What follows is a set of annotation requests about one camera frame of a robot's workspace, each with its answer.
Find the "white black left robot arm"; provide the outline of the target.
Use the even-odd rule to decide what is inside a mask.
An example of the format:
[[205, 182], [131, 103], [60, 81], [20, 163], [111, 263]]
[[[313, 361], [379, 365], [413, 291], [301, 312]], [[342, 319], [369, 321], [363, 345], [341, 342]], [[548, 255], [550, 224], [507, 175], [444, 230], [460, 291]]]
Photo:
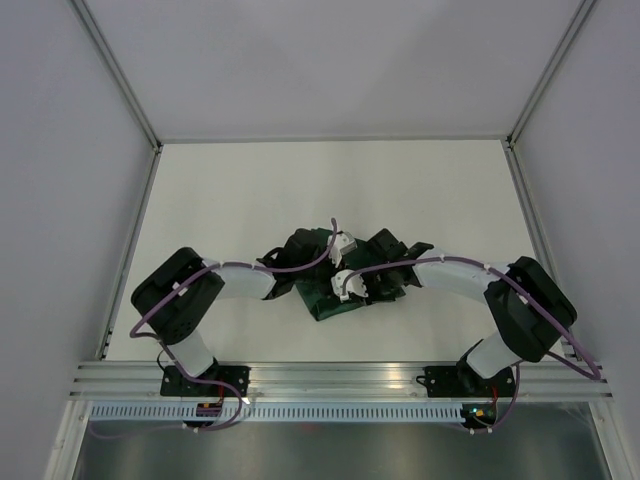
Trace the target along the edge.
[[344, 231], [298, 229], [253, 263], [215, 262], [182, 247], [134, 289], [131, 304], [141, 320], [130, 336], [158, 341], [183, 374], [184, 385], [195, 395], [209, 395], [218, 384], [217, 360], [198, 326], [213, 303], [276, 299], [338, 266], [354, 246]]

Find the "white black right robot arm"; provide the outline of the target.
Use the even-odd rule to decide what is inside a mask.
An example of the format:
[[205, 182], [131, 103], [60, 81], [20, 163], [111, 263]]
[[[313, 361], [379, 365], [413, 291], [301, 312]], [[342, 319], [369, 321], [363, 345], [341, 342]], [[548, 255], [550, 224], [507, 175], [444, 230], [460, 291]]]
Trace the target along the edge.
[[577, 311], [539, 262], [521, 256], [485, 265], [432, 244], [408, 248], [386, 229], [367, 242], [373, 263], [361, 275], [367, 291], [382, 281], [402, 287], [447, 291], [487, 307], [496, 331], [477, 341], [456, 362], [459, 388], [478, 395], [496, 375], [522, 361], [537, 363], [569, 330]]

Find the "dark green cloth napkin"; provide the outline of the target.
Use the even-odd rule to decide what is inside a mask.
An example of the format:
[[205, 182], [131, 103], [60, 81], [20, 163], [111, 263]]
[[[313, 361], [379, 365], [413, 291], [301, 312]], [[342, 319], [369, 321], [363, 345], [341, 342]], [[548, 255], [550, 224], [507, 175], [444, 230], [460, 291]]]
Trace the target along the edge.
[[302, 273], [295, 288], [316, 321], [326, 320], [377, 303], [394, 302], [405, 296], [402, 281], [390, 271], [361, 273], [356, 270], [390, 263], [407, 253], [408, 248], [388, 229], [383, 228], [368, 240], [346, 231], [334, 235], [317, 229], [320, 246], [329, 247], [325, 260]]

